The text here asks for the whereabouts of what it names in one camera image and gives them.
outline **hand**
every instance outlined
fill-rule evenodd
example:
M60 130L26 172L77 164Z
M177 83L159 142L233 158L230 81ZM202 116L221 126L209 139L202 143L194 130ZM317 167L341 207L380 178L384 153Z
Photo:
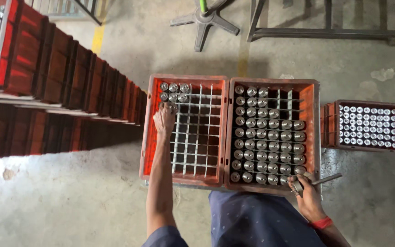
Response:
M166 102L160 104L159 110L153 116L153 121L155 122L158 135L170 138L173 127L175 126L175 114L176 110L171 110Z
M300 213L309 221L315 222L324 219L327 215L321 205L321 196L303 175L297 175L299 182L303 185L303 197L297 196ZM295 181L294 177L289 177L289 187Z

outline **green pole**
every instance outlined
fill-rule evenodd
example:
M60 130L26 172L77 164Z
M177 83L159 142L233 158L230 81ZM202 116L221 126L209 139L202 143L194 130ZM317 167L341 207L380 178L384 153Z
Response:
M208 11L207 9L207 1L206 0L199 0L200 1L200 11L202 11L202 13L205 13Z

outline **worker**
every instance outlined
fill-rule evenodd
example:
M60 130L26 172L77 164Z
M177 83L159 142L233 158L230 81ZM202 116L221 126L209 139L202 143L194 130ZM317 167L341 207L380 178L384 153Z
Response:
M170 135L176 111L160 105L153 116L157 129L147 194L147 240L144 247L183 247L173 218ZM211 245L231 246L350 246L321 206L320 195L304 176L301 214L284 198L259 193L218 192L208 196L211 208Z

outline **red bracelet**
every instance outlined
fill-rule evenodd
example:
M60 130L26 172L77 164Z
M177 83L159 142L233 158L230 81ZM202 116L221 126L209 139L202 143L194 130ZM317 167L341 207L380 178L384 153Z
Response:
M315 229L324 229L327 228L331 225L333 225L332 219L330 219L328 216L325 217L324 219L321 219L319 221L311 222L309 223L310 227L315 228Z

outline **stained concrete floor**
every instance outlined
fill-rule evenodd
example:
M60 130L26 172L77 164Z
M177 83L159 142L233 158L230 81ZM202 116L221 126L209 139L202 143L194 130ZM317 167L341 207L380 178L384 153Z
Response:
M377 1L344 1L334 25L377 28ZM321 27L321 1L311 17L304 4L266 6L259 26ZM388 26L395 28L395 2ZM321 82L321 103L337 99L395 102L395 47L383 41L264 38L246 43L249 1L221 15L239 36L211 28L202 53L193 51L196 26L171 28L169 19L191 12L192 0L117 0L107 16L100 56L142 88L152 73L291 77ZM94 26L58 24L90 48ZM0 160L0 246L140 246L146 238L147 188L138 177L142 128L98 126L93 150ZM342 172L323 186L323 205L353 246L395 246L395 153L321 150L322 174ZM210 246L205 190L174 188L174 216L190 246Z

